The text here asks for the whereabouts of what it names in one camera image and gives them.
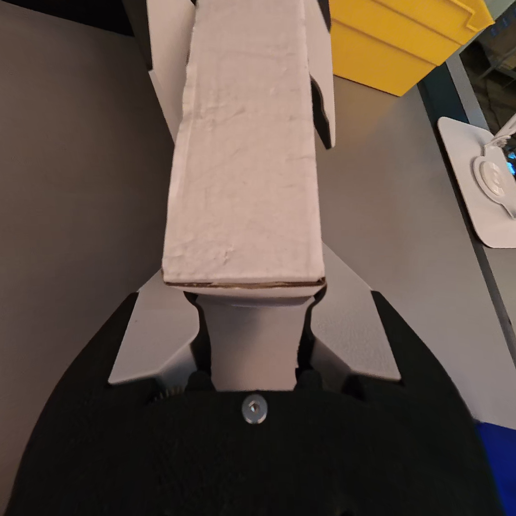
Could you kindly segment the blue plastic bin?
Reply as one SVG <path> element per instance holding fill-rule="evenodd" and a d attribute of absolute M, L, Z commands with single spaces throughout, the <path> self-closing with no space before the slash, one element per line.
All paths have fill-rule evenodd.
<path fill-rule="evenodd" d="M 506 515 L 515 515 L 515 430 L 475 421 Z"/>

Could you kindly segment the white stand base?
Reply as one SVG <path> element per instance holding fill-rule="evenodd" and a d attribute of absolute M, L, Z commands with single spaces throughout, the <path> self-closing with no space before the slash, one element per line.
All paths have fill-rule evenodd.
<path fill-rule="evenodd" d="M 515 249 L 515 178 L 503 152 L 515 115 L 495 135 L 448 117 L 437 127 L 476 235 L 488 248 Z"/>

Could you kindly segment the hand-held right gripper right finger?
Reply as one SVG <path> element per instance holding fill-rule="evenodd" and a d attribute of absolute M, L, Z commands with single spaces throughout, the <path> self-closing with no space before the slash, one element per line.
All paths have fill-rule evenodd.
<path fill-rule="evenodd" d="M 365 375 L 399 381 L 399 372 L 371 287 L 326 244 L 326 286 L 307 307 L 298 369 L 314 369 L 323 381 Z"/>

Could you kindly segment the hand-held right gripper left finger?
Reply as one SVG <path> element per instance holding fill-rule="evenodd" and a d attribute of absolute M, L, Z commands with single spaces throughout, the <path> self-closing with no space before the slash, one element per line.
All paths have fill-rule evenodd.
<path fill-rule="evenodd" d="M 150 378 L 160 385 L 186 385 L 195 371 L 211 376 L 211 363 L 198 296 L 166 285 L 162 272 L 156 272 L 137 292 L 108 382 Z"/>

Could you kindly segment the white cardboard box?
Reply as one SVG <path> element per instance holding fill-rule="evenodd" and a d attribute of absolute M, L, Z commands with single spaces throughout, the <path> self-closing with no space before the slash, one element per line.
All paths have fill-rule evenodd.
<path fill-rule="evenodd" d="M 304 1 L 197 1 L 162 274 L 254 311 L 211 345 L 219 390 L 291 390 L 325 286 Z"/>

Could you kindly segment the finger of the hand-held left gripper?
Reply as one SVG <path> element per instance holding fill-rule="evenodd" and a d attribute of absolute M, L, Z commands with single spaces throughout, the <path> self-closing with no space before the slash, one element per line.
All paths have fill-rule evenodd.
<path fill-rule="evenodd" d="M 152 67 L 149 76 L 173 140 L 183 118 L 196 5 L 192 1 L 147 1 Z"/>
<path fill-rule="evenodd" d="M 329 150 L 336 143 L 329 1 L 304 1 L 314 127 Z"/>

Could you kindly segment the yellow plastic bin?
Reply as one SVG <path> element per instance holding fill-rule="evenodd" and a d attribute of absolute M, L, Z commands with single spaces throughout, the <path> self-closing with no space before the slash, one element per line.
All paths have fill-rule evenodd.
<path fill-rule="evenodd" d="M 484 1 L 329 1 L 334 75 L 403 96 L 494 19 Z"/>

